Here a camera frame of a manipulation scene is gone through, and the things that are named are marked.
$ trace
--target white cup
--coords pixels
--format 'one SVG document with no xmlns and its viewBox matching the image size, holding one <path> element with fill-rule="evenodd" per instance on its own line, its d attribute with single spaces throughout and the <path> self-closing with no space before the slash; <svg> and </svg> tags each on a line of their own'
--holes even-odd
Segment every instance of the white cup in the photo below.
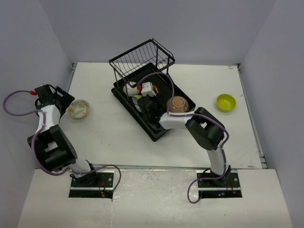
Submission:
<svg viewBox="0 0 304 228">
<path fill-rule="evenodd" d="M 135 82 L 129 82 L 130 85 L 135 85 Z M 131 88 L 131 86 L 129 86 L 129 84 L 127 84 L 126 86 L 123 87 L 123 92 L 127 95 L 127 91 L 126 91 L 126 87 L 127 87 L 127 91 L 128 91 L 128 96 L 134 96 L 134 95 L 138 95 L 140 93 L 140 91 L 137 89 L 137 87 Z"/>
</svg>

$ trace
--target gray wall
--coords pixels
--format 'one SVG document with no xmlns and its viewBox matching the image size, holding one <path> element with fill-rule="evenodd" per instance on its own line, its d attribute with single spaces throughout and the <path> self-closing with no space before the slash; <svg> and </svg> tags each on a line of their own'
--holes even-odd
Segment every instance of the gray wall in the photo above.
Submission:
<svg viewBox="0 0 304 228">
<path fill-rule="evenodd" d="M 40 83 L 67 87 L 68 61 L 37 0 L 0 1 L 0 100 L 15 90 Z M 12 97 L 14 112 L 33 110 L 35 97 Z M 0 227 L 17 226 L 35 168 L 27 137 L 38 127 L 34 114 L 8 116 L 0 110 Z"/>
<path fill-rule="evenodd" d="M 71 61 L 106 62 L 155 38 L 177 63 L 240 63 L 275 0 L 40 0 Z"/>
<path fill-rule="evenodd" d="M 277 0 L 241 64 L 263 152 L 295 228 L 304 227 L 303 12 L 303 1 Z"/>
</svg>

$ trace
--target white tabletop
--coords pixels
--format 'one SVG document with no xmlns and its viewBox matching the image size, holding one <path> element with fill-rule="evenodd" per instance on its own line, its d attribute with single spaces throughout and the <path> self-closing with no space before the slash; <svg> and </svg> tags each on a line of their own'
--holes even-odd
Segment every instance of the white tabletop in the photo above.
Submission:
<svg viewBox="0 0 304 228">
<path fill-rule="evenodd" d="M 230 133 L 225 151 L 231 166 L 260 169 L 237 67 L 175 64 L 169 73 L 197 107 L 206 108 L 225 125 Z M 79 156 L 102 164 L 210 167 L 207 152 L 187 131 L 170 130 L 152 142 L 111 93 L 114 82 L 114 72 L 108 63 L 77 64 L 69 93 L 76 99 L 87 100 L 91 111 L 82 120 L 73 120 L 66 114 L 60 126 Z M 222 93 L 233 95 L 237 101 L 230 113 L 216 108 L 216 98 Z"/>
<path fill-rule="evenodd" d="M 68 174 L 53 177 L 36 170 L 18 227 L 293 227 L 275 170 L 238 170 L 238 176 L 243 198 L 203 199 L 193 205 L 186 191 L 195 171 L 123 171 L 112 203 L 68 198 Z"/>
</svg>

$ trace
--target white bowl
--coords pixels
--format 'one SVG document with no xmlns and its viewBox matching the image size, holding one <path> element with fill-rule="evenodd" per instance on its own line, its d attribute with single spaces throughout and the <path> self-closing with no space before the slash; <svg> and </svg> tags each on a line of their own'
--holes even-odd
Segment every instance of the white bowl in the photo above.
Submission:
<svg viewBox="0 0 304 228">
<path fill-rule="evenodd" d="M 68 107 L 68 114 L 74 119 L 82 119 L 88 115 L 90 105 L 85 100 L 75 100 Z"/>
</svg>

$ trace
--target dish rack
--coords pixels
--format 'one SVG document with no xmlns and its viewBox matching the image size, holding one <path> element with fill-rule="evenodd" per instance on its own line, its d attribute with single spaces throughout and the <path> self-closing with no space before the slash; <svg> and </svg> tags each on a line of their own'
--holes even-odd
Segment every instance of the dish rack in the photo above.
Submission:
<svg viewBox="0 0 304 228">
<path fill-rule="evenodd" d="M 132 98 L 128 97 L 123 88 L 126 85 L 135 87 L 130 82 L 138 83 L 144 76 L 153 72 L 162 72 L 169 75 L 169 67 L 175 63 L 173 54 L 155 39 L 149 39 L 128 51 L 109 60 L 110 66 L 114 69 L 114 87 L 111 90 L 114 96 L 122 103 L 139 125 L 147 132 L 155 142 L 168 130 L 163 129 L 160 124 L 157 128 L 142 118 L 142 113 L 135 107 Z M 172 96 L 172 87 L 169 79 L 160 74 L 155 74 L 146 79 L 159 90 L 159 100 L 165 106 Z M 174 85 L 174 95 L 184 97 L 189 103 L 189 111 L 194 110 L 195 104 L 186 94 Z"/>
</svg>

